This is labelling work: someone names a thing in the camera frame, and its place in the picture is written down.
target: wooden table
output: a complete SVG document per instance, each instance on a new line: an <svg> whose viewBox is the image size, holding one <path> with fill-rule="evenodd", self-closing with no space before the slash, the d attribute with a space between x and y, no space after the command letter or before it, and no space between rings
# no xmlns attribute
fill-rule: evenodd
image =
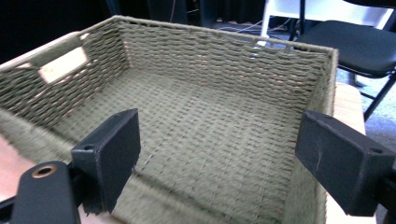
<svg viewBox="0 0 396 224"><path fill-rule="evenodd" d="M347 84L337 83L334 116L355 130L365 133L361 112L361 95L359 91ZM34 163L18 155L17 151L0 136L0 201L16 194L20 175ZM84 224L122 223L109 215L86 217L81 213ZM327 223L375 223L373 217L349 217L344 214L338 204L328 195Z"/></svg>

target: metal chair leg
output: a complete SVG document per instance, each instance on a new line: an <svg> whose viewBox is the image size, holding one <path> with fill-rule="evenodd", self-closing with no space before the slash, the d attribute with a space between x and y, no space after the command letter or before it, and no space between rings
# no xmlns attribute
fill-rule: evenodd
<svg viewBox="0 0 396 224"><path fill-rule="evenodd" d="M396 75L392 74L389 77L387 84L385 84L384 88L379 92L379 94L375 97L373 102L370 104L369 108L364 112L364 121L366 121L373 114L376 107L381 103L382 99L387 95L389 90L392 88L393 84L396 82Z"/></svg>

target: storage bin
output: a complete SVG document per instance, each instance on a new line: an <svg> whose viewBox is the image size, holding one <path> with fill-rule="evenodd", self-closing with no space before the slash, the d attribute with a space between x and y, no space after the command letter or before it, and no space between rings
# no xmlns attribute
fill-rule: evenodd
<svg viewBox="0 0 396 224"><path fill-rule="evenodd" d="M85 63L43 78L78 47ZM142 150L115 216L324 223L325 191L294 147L305 109L332 114L336 66L334 49L117 16L3 67L0 132L35 162L70 161L108 116L138 108Z"/></svg>

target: chair backrest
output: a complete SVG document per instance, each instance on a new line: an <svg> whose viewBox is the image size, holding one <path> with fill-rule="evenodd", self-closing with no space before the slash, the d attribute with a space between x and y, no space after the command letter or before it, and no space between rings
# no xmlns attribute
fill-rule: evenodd
<svg viewBox="0 0 396 224"><path fill-rule="evenodd" d="M344 1L364 7L396 8L395 0L344 0Z"/></svg>

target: table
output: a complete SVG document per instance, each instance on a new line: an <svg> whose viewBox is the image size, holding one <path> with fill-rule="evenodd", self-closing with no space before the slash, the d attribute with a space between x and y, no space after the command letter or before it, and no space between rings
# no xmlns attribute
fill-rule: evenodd
<svg viewBox="0 0 396 224"><path fill-rule="evenodd" d="M271 16L299 18L299 0L266 0L262 36L267 36ZM306 0L305 18L311 21L347 21L383 29L393 9L361 7L343 0Z"/></svg>
<svg viewBox="0 0 396 224"><path fill-rule="evenodd" d="M363 114L361 112L361 94L347 84L337 83L334 102L334 117L355 130L365 133ZM0 201L16 194L20 175L34 166L34 163L19 156L16 149L0 136ZM86 217L80 209L82 224L121 224L120 220L110 215ZM327 224L335 223L375 223L374 217L349 217L328 195Z"/></svg>

